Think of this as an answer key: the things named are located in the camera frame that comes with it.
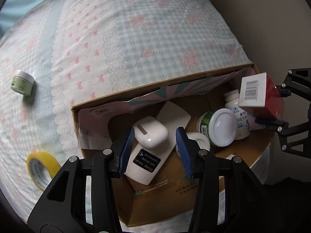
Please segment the brown cardboard box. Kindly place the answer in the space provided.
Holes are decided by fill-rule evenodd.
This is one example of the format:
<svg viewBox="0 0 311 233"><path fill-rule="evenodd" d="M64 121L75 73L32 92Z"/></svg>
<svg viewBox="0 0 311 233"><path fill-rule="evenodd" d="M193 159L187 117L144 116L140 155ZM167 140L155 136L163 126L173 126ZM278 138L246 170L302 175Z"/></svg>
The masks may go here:
<svg viewBox="0 0 311 233"><path fill-rule="evenodd" d="M224 107L223 92L240 87L242 77L255 75L255 64L219 68L95 98L72 107L75 133L85 157L91 157L122 136L127 127L153 116L171 132L182 126L197 131L204 113ZM143 183L124 176L113 181L120 221L132 228L159 223L160 229L186 227L195 204L198 182L184 173L171 138L156 150L156 158L139 168Z"/></svg>

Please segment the small green cream jar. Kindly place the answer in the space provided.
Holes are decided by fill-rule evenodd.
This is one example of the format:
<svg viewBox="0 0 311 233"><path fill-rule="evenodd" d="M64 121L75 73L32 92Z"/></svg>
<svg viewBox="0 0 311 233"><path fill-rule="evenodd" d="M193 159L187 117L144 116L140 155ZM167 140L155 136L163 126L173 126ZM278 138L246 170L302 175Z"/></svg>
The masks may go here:
<svg viewBox="0 0 311 233"><path fill-rule="evenodd" d="M30 97L34 82L33 76L21 70L16 70L10 88L21 95Z"/></svg>

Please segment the red carton box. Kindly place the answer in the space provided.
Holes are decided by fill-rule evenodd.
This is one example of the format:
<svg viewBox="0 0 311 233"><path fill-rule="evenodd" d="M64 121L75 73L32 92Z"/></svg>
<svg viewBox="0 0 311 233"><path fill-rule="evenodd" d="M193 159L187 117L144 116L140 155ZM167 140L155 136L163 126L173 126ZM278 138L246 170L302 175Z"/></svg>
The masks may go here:
<svg viewBox="0 0 311 233"><path fill-rule="evenodd" d="M238 106L255 118L284 116L283 98L266 73L242 78Z"/></svg>

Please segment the white earbuds case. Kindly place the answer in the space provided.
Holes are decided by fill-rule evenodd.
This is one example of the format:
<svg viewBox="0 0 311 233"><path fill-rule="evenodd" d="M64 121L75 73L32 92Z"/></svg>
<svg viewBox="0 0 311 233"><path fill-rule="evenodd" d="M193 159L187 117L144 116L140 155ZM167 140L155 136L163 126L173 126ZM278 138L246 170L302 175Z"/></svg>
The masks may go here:
<svg viewBox="0 0 311 233"><path fill-rule="evenodd" d="M168 129L154 117L147 116L134 123L135 138L147 150L154 149L169 136Z"/></svg>

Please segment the yellow tape roll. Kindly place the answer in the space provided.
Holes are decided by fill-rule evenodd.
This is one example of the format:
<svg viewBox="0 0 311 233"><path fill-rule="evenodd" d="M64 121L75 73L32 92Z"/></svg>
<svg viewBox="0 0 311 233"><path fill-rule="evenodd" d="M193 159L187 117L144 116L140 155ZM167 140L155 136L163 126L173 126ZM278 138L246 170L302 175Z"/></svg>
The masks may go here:
<svg viewBox="0 0 311 233"><path fill-rule="evenodd" d="M55 157L46 151L29 154L26 165L32 182L41 191L45 191L61 168Z"/></svg>

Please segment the white vitamin bottle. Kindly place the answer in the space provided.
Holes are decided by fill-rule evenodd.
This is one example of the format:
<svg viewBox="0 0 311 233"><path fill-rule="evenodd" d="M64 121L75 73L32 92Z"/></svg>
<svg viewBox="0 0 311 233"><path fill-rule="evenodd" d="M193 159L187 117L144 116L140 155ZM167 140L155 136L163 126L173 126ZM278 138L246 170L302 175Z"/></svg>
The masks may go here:
<svg viewBox="0 0 311 233"><path fill-rule="evenodd" d="M247 112L238 106L240 93L239 90L233 90L224 94L225 107L231 110L237 119L237 136L235 140L242 140L249 136L250 125Z"/></svg>

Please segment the white lid green jar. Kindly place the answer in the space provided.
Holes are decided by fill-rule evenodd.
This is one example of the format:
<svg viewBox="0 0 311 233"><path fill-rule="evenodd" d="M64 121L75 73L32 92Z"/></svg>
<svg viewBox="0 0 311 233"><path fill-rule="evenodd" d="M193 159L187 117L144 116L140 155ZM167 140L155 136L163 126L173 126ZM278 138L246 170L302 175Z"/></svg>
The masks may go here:
<svg viewBox="0 0 311 233"><path fill-rule="evenodd" d="M197 121L197 132L205 135L217 147L229 146L237 136L237 129L235 114L226 108L208 111Z"/></svg>

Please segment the small white round jar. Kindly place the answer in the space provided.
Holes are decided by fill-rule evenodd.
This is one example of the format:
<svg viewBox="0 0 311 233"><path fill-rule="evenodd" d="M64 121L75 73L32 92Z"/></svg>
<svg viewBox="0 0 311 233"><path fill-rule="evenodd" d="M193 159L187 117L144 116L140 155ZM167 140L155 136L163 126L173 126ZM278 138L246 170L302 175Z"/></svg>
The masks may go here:
<svg viewBox="0 0 311 233"><path fill-rule="evenodd" d="M195 148L210 151L210 141L206 135L202 133L186 133L183 129L176 130L176 154L179 158L189 154L189 149L193 147L194 142L198 145Z"/></svg>

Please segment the checkered floral bed sheet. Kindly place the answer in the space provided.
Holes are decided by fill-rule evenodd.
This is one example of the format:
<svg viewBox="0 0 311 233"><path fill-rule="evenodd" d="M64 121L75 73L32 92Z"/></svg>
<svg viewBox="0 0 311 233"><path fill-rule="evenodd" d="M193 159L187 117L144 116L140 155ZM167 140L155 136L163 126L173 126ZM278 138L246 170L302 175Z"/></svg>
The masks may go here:
<svg viewBox="0 0 311 233"><path fill-rule="evenodd" d="M41 191L26 159L80 155L71 108L183 75L248 64L208 0L46 0L1 39L1 191L23 221ZM11 90L33 76L30 97Z"/></svg>

